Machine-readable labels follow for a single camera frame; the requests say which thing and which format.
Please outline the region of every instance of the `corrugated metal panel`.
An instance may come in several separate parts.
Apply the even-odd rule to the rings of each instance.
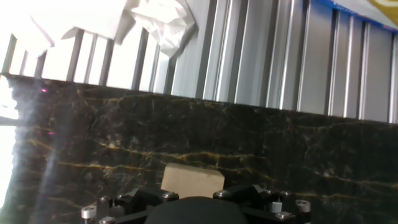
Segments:
[[[173,58],[138,26],[121,46],[80,33],[64,58],[47,55],[63,65],[55,78],[398,123],[396,35],[311,0],[187,2],[197,27]],[[46,55],[16,43],[2,70],[49,77]]]
[[[42,59],[44,64],[41,72],[38,70],[40,65],[36,67],[36,76],[40,75],[43,78],[66,81],[74,43],[75,40],[73,38],[58,41],[55,47],[47,51],[45,59]]]

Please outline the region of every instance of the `white plastic bag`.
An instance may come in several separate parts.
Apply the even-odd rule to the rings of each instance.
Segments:
[[[195,25],[186,0],[129,0],[126,9],[169,57],[181,47]]]
[[[10,29],[31,55],[39,57],[76,27],[121,44],[134,19],[172,56],[195,21],[185,0],[13,0]]]

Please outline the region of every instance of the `marble surface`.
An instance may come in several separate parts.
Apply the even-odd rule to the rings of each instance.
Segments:
[[[295,192],[312,223],[398,222],[397,126],[10,75],[0,116],[0,223],[78,223],[169,162]]]

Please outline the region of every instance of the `gold veining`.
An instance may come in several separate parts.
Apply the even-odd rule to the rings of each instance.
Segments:
[[[88,190],[82,189],[81,187],[72,188],[72,187],[67,187],[67,186],[62,186],[62,185],[54,185],[54,187],[58,187],[60,189],[60,191],[62,191],[63,189],[69,190],[69,191],[76,191],[76,192],[81,191],[81,192],[84,192],[86,194],[90,194],[93,197],[96,197],[96,195],[93,192],[90,192]]]
[[[228,171],[228,172],[237,172],[237,173],[248,172],[248,173],[250,173],[250,174],[257,174],[257,175],[259,175],[260,177],[263,177],[263,178],[265,178],[265,179],[267,179],[267,180],[270,180],[270,181],[272,181],[272,182],[276,182],[275,179],[269,177],[268,175],[265,175],[265,174],[263,174],[263,173],[261,173],[261,172],[255,170],[255,169],[248,168],[248,167],[245,167],[245,168],[237,168],[237,169],[230,169],[230,168],[217,167],[217,166],[208,166],[208,167],[209,167],[210,169],[225,170],[225,171]]]
[[[358,121],[358,122],[350,122],[350,123],[336,123],[336,124],[331,124],[329,126],[318,126],[318,127],[302,126],[302,125],[294,125],[293,124],[293,127],[300,128],[300,129],[331,129],[332,127],[335,127],[335,126],[363,124],[363,123],[364,123],[364,121]]]
[[[51,146],[48,146],[48,145],[46,145],[38,140],[35,140],[35,139],[28,139],[26,142],[31,143],[34,146],[41,146],[45,149],[48,149],[49,151],[54,151],[54,149]]]
[[[39,188],[39,186],[31,186],[31,187],[13,187],[12,189],[14,190],[20,190],[20,191],[25,191],[25,190],[34,190]]]
[[[191,153],[186,153],[186,154],[171,154],[171,153],[166,153],[166,152],[140,152],[137,150],[131,150],[131,149],[125,149],[122,147],[117,147],[117,146],[110,146],[105,143],[97,142],[99,145],[106,147],[108,149],[112,150],[122,150],[122,151],[127,151],[130,153],[138,154],[141,156],[146,156],[146,157],[152,157],[152,156],[163,156],[163,157],[170,157],[178,160],[183,160],[186,161],[189,157],[195,157],[195,156],[208,156],[209,158],[212,159],[247,159],[248,157],[255,157],[259,159],[266,159],[265,157],[261,156],[255,156],[253,154],[237,154],[237,155],[222,155],[222,154],[215,154],[212,152],[191,152]]]
[[[84,97],[84,96],[81,95],[80,91],[78,92],[78,95],[80,97],[82,97],[83,99],[85,99],[85,100],[102,101],[102,102],[116,102],[116,103],[122,101],[123,99],[128,99],[128,98],[135,98],[135,97],[140,98],[140,97],[147,97],[147,96],[155,96],[153,94],[142,94],[142,95],[129,95],[129,96],[122,96],[122,97],[119,97],[119,98],[108,98],[108,99],[105,98],[104,99],[104,98]]]
[[[295,193],[295,194],[300,197],[315,197],[315,198],[324,198],[324,199],[343,198],[343,199],[350,199],[350,200],[360,200],[363,202],[375,202],[375,200],[354,197],[354,196],[350,196],[350,195],[343,195],[343,194],[333,194],[333,195],[317,195],[317,194],[307,194],[307,193]]]
[[[354,184],[358,184],[358,185],[373,185],[373,186],[380,186],[380,187],[388,187],[388,188],[392,188],[394,190],[398,189],[398,184],[388,184],[388,183],[382,183],[382,182],[378,182],[378,181],[368,181],[368,180],[351,180],[351,179],[346,179],[346,178],[342,178],[342,177],[338,177],[338,176],[334,176],[334,175],[323,175],[317,171],[311,170],[306,167],[304,167],[304,169],[310,170],[314,174],[320,175],[327,179],[338,179],[338,180],[341,180],[344,182],[354,183]]]
[[[56,202],[63,202],[63,203],[66,203],[66,204],[68,204],[68,205],[70,205],[70,206],[72,206],[72,207],[75,207],[75,208],[79,208],[79,209],[83,208],[83,206],[77,205],[77,204],[73,203],[71,200],[68,200],[68,199],[65,199],[65,198],[49,197],[49,199],[50,199],[50,200],[53,200],[53,201],[56,201]]]
[[[129,170],[139,170],[139,171],[144,171],[144,172],[151,172],[151,170],[144,169],[141,167],[133,167],[133,166],[125,166],[125,165],[111,167],[111,166],[102,166],[102,165],[98,165],[98,164],[90,164],[90,165],[73,164],[73,163],[61,162],[61,161],[59,161],[58,164],[64,165],[64,166],[76,167],[76,168],[94,168],[94,169],[103,169],[103,170],[115,170],[118,168],[123,168],[123,169],[129,169]]]

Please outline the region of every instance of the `black mechanical part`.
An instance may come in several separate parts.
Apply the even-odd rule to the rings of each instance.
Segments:
[[[296,200],[291,192],[239,185],[215,192],[213,198],[181,200],[174,192],[133,190],[98,199],[81,210],[81,217],[83,223],[102,224],[306,224],[310,212],[310,202]]]
[[[155,207],[145,224],[248,224],[240,207],[233,202],[190,197]]]

